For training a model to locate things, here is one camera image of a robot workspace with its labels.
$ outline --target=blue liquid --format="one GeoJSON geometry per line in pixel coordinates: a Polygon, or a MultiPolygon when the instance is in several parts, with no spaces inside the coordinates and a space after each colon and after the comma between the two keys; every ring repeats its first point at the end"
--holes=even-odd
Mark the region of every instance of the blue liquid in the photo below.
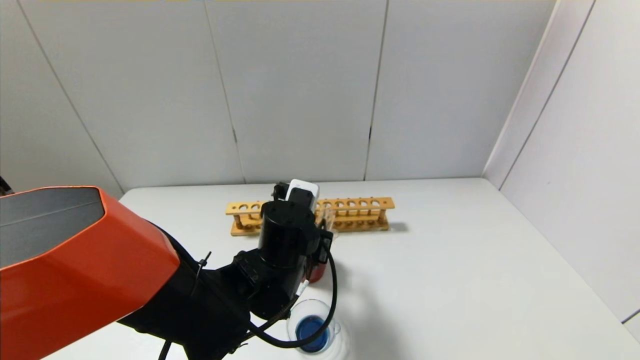
{"type": "MultiPolygon", "coordinates": [[[[313,335],[324,323],[324,320],[316,315],[307,316],[300,320],[298,326],[296,326],[296,337],[298,340],[303,340],[313,335]]],[[[312,341],[310,344],[300,347],[305,352],[318,352],[324,349],[324,346],[329,341],[329,330],[326,329],[322,335],[312,341]]]]}

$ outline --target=clear plastic container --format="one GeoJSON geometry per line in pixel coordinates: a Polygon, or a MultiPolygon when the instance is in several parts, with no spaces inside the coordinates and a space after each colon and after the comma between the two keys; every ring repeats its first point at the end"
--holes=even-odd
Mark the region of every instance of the clear plastic container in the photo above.
{"type": "MultiPolygon", "coordinates": [[[[302,340],[315,333],[329,314],[329,306],[320,300],[304,300],[291,309],[287,319],[287,335],[290,340],[302,340]]],[[[342,359],[346,354],[340,323],[335,316],[318,339],[304,347],[296,348],[305,357],[314,359],[342,359]]]]}

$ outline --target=red liquid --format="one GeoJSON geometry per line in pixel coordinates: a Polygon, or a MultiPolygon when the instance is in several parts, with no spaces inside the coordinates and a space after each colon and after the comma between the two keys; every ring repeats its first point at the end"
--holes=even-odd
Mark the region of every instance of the red liquid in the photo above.
{"type": "Polygon", "coordinates": [[[309,283],[313,284],[314,282],[322,279],[324,275],[324,268],[326,268],[326,264],[317,264],[314,266],[314,269],[311,270],[311,276],[309,278],[309,283]]]}

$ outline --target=test tube rack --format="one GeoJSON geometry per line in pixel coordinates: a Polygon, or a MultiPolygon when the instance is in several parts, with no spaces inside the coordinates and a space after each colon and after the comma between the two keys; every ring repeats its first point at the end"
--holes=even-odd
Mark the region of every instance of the test tube rack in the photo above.
{"type": "MultiPolygon", "coordinates": [[[[227,215],[234,217],[232,236],[260,234],[262,217],[260,211],[266,201],[231,202],[227,215]]],[[[396,208],[390,197],[357,197],[347,199],[320,199],[316,203],[316,223],[323,213],[330,212],[333,227],[338,232],[386,231],[389,230],[387,210],[396,208]]]]}

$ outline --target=black cable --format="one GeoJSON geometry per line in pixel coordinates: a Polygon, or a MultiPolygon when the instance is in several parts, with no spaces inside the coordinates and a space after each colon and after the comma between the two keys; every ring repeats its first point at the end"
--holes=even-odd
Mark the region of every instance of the black cable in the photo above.
{"type": "Polygon", "coordinates": [[[320,328],[318,328],[318,330],[316,332],[314,332],[313,334],[311,334],[309,337],[302,339],[302,340],[295,340],[295,341],[283,341],[280,339],[276,339],[274,337],[272,337],[269,334],[266,334],[264,331],[260,330],[258,327],[256,327],[251,320],[248,320],[244,314],[242,313],[241,310],[239,310],[219,289],[217,289],[215,286],[210,286],[209,289],[214,293],[214,295],[216,295],[220,301],[229,308],[229,310],[231,311],[231,313],[244,325],[247,327],[247,329],[253,334],[256,335],[258,338],[262,339],[263,341],[265,341],[266,343],[273,345],[275,347],[279,347],[279,348],[296,348],[296,347],[303,347],[305,345],[308,345],[310,343],[312,343],[315,339],[317,339],[318,337],[320,337],[320,335],[323,334],[323,332],[326,330],[326,328],[329,326],[329,324],[331,323],[331,320],[333,319],[333,314],[335,313],[335,305],[338,299],[338,279],[335,273],[335,262],[333,261],[333,256],[331,255],[331,252],[329,250],[329,246],[327,246],[327,244],[325,244],[323,241],[320,242],[321,246],[324,247],[326,254],[329,258],[329,265],[331,266],[331,275],[332,275],[332,281],[333,281],[333,294],[332,294],[332,300],[331,300],[331,307],[329,308],[329,313],[326,316],[326,319],[324,320],[324,323],[322,324],[322,326],[320,326],[320,328]]]}
{"type": "Polygon", "coordinates": [[[160,355],[158,356],[158,360],[165,360],[167,354],[169,354],[169,348],[171,347],[171,341],[165,340],[164,345],[162,346],[162,350],[160,350],[160,355]]]}

